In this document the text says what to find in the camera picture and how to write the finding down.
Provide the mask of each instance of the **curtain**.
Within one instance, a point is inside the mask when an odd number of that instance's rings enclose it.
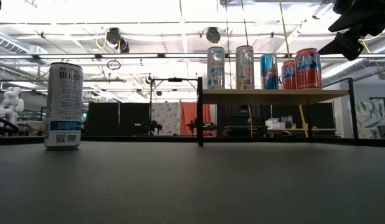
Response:
[[[151,107],[152,120],[162,125],[160,136],[180,135],[181,104],[153,103]]]
[[[211,122],[211,106],[203,105],[202,113],[204,115],[204,123]],[[197,103],[181,103],[181,122],[180,122],[180,135],[191,135],[189,127],[186,125],[194,122],[197,118]],[[204,134],[209,134],[211,131],[204,131]],[[197,129],[194,129],[194,135],[197,134]]]

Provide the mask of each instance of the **blue can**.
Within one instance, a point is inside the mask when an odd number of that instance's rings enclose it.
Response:
[[[265,54],[260,57],[260,79],[263,90],[278,90],[277,55]]]

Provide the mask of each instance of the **dark gray table surface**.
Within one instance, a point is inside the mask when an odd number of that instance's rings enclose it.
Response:
[[[385,223],[385,148],[0,146],[0,223]]]

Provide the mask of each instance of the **can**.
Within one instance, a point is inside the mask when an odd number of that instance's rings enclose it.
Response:
[[[281,77],[282,77],[283,90],[297,89],[297,77],[295,75],[295,60],[287,60],[282,64]]]
[[[260,79],[263,90],[278,90],[277,55],[265,54],[260,57]]]
[[[235,85],[238,90],[255,89],[254,49],[240,46],[235,50]]]
[[[321,90],[321,62],[317,49],[303,49],[295,57],[298,90]]]
[[[224,49],[211,47],[207,50],[207,88],[223,90],[224,79]]]
[[[82,125],[83,70],[70,63],[52,63],[45,121],[47,149],[76,149]]]

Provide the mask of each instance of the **silver can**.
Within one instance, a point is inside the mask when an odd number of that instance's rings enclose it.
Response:
[[[224,81],[224,49],[211,47],[207,50],[207,88],[223,90]]]
[[[255,89],[254,49],[240,46],[235,53],[235,85],[238,90]]]
[[[70,63],[52,63],[45,121],[47,149],[76,149],[82,126],[83,70]]]

